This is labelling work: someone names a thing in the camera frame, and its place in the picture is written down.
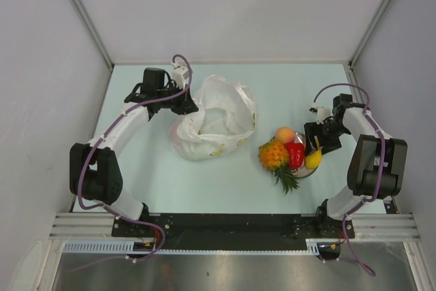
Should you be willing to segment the yellow fake mango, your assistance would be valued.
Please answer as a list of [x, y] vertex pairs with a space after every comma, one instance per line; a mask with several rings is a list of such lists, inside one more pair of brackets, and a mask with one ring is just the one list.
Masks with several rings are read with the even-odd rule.
[[318, 148], [315, 151], [312, 151], [305, 157], [305, 168], [314, 170], [316, 169], [322, 162], [322, 150]]

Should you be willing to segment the red fake pepper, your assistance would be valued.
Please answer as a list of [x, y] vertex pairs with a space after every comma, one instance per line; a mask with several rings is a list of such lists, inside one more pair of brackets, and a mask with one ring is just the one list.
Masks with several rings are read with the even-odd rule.
[[285, 148], [289, 155], [288, 167], [292, 170], [299, 169], [305, 159], [304, 144], [298, 142], [288, 142], [285, 144]]

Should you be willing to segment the orange pink fake peach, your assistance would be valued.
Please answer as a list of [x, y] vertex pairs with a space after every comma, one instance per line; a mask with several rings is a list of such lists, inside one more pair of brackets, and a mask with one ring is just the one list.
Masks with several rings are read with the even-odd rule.
[[295, 139], [295, 132], [290, 127], [280, 127], [275, 132], [275, 139], [283, 144], [293, 142]]

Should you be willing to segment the white plastic bag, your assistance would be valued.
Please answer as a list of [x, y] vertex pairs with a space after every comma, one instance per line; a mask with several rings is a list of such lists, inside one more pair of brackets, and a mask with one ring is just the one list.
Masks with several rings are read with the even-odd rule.
[[198, 111], [180, 117], [170, 128], [172, 146], [181, 157], [191, 161], [223, 157], [254, 133], [258, 105], [249, 87], [212, 75], [193, 100]]

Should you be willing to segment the orange fake pineapple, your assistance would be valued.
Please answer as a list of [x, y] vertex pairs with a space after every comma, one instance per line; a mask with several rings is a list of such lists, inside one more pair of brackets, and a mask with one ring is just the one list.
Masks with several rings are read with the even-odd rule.
[[288, 168], [290, 156], [283, 143], [272, 138], [261, 145], [258, 148], [258, 160], [263, 169], [275, 179], [275, 185], [280, 184], [284, 194], [300, 187], [294, 173]]

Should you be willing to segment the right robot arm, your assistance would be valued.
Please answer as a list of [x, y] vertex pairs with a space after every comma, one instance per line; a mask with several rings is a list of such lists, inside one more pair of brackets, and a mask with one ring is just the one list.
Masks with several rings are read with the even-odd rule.
[[305, 154], [326, 155], [342, 147], [340, 137], [351, 135], [356, 147], [347, 169], [347, 185], [317, 207], [314, 230], [333, 238], [346, 221], [366, 204], [397, 195], [402, 187], [407, 143], [387, 134], [375, 121], [367, 105], [355, 103], [351, 95], [340, 94], [331, 109], [312, 104], [314, 122], [305, 123]]

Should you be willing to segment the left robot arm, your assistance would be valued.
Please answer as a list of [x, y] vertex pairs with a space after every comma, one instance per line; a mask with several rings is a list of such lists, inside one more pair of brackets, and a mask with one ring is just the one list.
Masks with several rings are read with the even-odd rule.
[[145, 203], [125, 188], [118, 156], [134, 135], [161, 109], [186, 115], [198, 111], [190, 95], [191, 68], [175, 63], [171, 73], [159, 68], [144, 70], [142, 82], [124, 99], [121, 113], [106, 130], [69, 152], [69, 188], [83, 209], [104, 207], [127, 220], [136, 236], [151, 227]]

